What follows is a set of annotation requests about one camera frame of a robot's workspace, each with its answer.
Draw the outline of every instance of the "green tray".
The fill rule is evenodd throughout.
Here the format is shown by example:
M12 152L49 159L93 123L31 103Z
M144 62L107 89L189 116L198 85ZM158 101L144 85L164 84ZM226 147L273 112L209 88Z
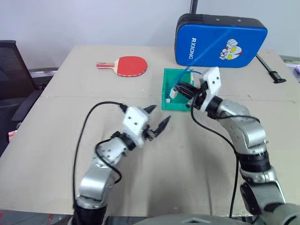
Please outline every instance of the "green tray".
M179 110L179 111L190 111L190 108L186 107L187 102L189 99L184 97L182 94L178 93L176 98L170 98L170 85L174 82L174 79L178 77L184 69L168 69L165 68L164 70L164 82L163 82L163 89L161 93L161 108L164 110ZM185 74L181 77L180 81L191 83L191 73L186 71Z

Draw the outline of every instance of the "wooden paddle handle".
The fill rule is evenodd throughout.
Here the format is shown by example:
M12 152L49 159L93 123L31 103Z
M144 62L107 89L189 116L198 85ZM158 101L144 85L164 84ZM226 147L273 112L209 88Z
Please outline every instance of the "wooden paddle handle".
M110 69L114 68L114 63L97 62L98 69Z

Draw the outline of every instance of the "black mesh chair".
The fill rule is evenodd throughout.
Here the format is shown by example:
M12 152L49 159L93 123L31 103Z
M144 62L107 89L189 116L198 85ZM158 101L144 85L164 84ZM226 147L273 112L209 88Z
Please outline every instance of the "black mesh chair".
M8 132L16 130L42 91L26 68L15 41L0 41L0 156L8 145Z

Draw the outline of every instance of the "robotic arm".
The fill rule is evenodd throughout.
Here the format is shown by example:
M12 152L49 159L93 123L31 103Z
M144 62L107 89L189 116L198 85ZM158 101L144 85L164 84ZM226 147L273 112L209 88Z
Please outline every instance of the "robotic arm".
M218 120L229 133L235 154L240 162L240 173L245 180L240 191L249 213L257 215L254 224L295 225L300 224L300 208L285 203L285 198L270 165L266 146L266 134L258 119L251 117L249 110L242 105L217 96L221 87L219 69L213 67L203 75L198 89L188 83L175 85L177 92L190 99L188 105L207 112ZM102 224L107 202L108 190L121 179L115 166L123 155L136 146L142 147L144 141L152 141L166 127L170 117L162 121L158 129L151 130L149 113L155 105L145 109L129 107L123 121L122 133L116 132L111 139L96 145L95 154L89 170L79 187L74 205L73 225ZM113 172L120 178L113 181ZM209 215L166 215L144 220L137 225L182 225L190 223L210 225L245 224L225 217Z
M84 175L74 203L72 225L100 225L103 222L109 189L121 180L121 173L115 168L122 157L135 147L141 148L144 141L152 141L167 126L170 116L164 119L156 130L148 125L149 113L156 108L150 105L144 109L132 106L126 109L122 133L115 132L109 140L98 143L92 156L90 168ZM113 173L119 179L113 181Z
M176 89L191 100L198 96L195 108L206 111L229 133L240 162L240 173L246 181L240 191L248 212L260 215L266 224L299 223L299 207L285 203L275 169L270 165L266 134L259 120L251 117L245 106L217 97L220 86L219 69L213 67L203 75L202 91L187 83L176 85Z

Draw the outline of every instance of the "beige tabletop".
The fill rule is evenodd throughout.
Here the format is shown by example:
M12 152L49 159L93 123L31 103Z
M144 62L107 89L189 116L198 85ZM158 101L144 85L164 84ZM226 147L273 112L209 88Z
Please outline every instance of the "beige tabletop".
M300 204L299 85L274 51L261 57L287 82L273 84L257 59L243 68L221 68L220 96L245 105L266 129L271 163L287 202ZM124 55L146 59L148 70L136 78L96 69L97 61ZM177 65L173 48L81 45L68 55L0 158L0 209L72 214L71 172L76 141L88 110L114 100L145 107L161 104L164 68ZM234 182L232 149L198 127L187 112L158 107L150 125L172 115L166 130L142 149L130 152L119 169L123 180L112 188L109 215L155 216L166 213L229 213ZM217 121L196 112L205 125L226 134ZM95 144L121 129L116 106L93 112L78 156L76 183L91 162ZM234 215L245 215L237 192Z

